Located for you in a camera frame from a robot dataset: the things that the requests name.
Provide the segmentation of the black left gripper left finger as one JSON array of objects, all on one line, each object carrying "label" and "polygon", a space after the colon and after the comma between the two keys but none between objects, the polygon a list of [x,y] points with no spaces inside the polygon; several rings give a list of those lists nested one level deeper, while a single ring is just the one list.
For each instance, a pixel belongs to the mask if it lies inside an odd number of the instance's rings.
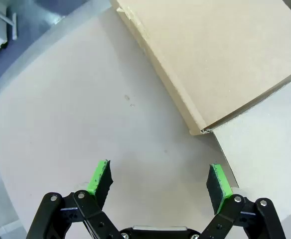
[{"label": "black left gripper left finger", "polygon": [[102,211],[113,183],[110,161],[99,161],[87,190],[62,197],[43,196],[27,233],[28,239],[64,239],[73,223],[82,222],[93,239],[121,239],[122,235]]}]

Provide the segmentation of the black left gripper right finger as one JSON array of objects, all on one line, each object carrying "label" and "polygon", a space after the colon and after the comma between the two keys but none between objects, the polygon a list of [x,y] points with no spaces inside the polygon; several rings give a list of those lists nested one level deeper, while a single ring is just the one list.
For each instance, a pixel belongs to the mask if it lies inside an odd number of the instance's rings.
[{"label": "black left gripper right finger", "polygon": [[285,233],[273,202],[255,202],[233,193],[220,164],[211,164],[206,187],[214,218],[199,235],[200,239],[224,239],[233,226],[242,227],[249,239],[284,239]]}]

